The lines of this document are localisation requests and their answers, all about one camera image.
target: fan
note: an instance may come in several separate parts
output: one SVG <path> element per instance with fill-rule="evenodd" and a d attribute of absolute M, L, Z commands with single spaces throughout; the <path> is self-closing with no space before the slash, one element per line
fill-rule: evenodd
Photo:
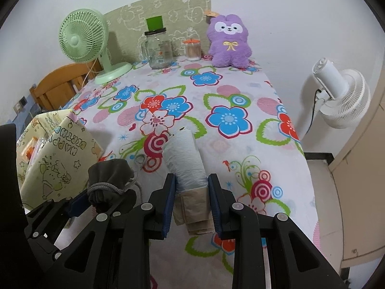
<path fill-rule="evenodd" d="M 313 115 L 319 111 L 333 128 L 357 124 L 370 104 L 370 90 L 363 75 L 352 69 L 340 73 L 326 58 L 313 66 L 313 74 L 323 87 L 316 94 Z"/>
<path fill-rule="evenodd" d="M 75 63 L 87 63 L 99 57 L 103 71 L 96 84 L 105 84 L 127 73 L 132 65 L 121 62 L 111 65 L 107 55 L 108 25 L 103 15 L 91 9 L 71 12 L 59 31 L 59 43 L 63 53 Z"/>

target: white wall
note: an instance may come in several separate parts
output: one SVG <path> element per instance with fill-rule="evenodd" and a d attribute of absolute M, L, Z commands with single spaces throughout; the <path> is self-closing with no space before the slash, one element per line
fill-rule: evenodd
<path fill-rule="evenodd" d="M 362 289 L 376 270 L 377 266 L 381 262 L 381 259 L 382 257 L 365 264 L 352 266 L 349 271 L 349 280 L 351 282 L 349 288 Z"/>
<path fill-rule="evenodd" d="M 106 13 L 134 1 L 20 0 L 0 30 L 0 123 L 33 83 L 69 63 L 57 35 L 70 11 L 89 7 Z M 316 87 L 308 77 L 321 57 L 329 57 L 338 68 L 360 70 L 370 88 L 376 86 L 385 34 L 363 0 L 212 0 L 212 9 L 243 19 L 253 56 L 299 131 L 309 124 Z M 352 132 L 334 130 L 317 118 L 304 139 L 305 150 L 336 155 Z"/>

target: green fan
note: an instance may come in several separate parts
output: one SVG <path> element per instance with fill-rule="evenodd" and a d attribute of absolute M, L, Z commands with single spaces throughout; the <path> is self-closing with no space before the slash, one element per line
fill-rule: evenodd
<path fill-rule="evenodd" d="M 103 71 L 96 84 L 105 84 L 127 73 L 132 65 L 121 62 L 111 65 L 107 54 L 108 25 L 103 15 L 91 9 L 71 12 L 59 31 L 59 43 L 63 53 L 75 63 L 87 63 L 99 57 Z"/>

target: plush toy leg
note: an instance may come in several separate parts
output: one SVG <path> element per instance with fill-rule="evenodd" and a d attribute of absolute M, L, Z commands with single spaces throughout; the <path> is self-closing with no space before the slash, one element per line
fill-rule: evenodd
<path fill-rule="evenodd" d="M 249 59 L 247 57 L 233 57 L 231 59 L 231 65 L 236 68 L 248 68 Z"/>
<path fill-rule="evenodd" d="M 212 65 L 214 67 L 227 67 L 230 66 L 231 55 L 230 52 L 220 52 L 214 55 L 212 58 Z"/>

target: fan base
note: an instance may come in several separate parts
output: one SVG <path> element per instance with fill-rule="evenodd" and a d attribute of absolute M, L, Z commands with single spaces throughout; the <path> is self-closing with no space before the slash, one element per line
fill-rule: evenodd
<path fill-rule="evenodd" d="M 132 65 L 127 62 L 118 63 L 112 65 L 112 70 L 106 72 L 103 70 L 95 77 L 95 84 L 101 85 L 106 84 L 107 82 L 113 81 L 114 79 L 124 75 L 132 68 Z"/>

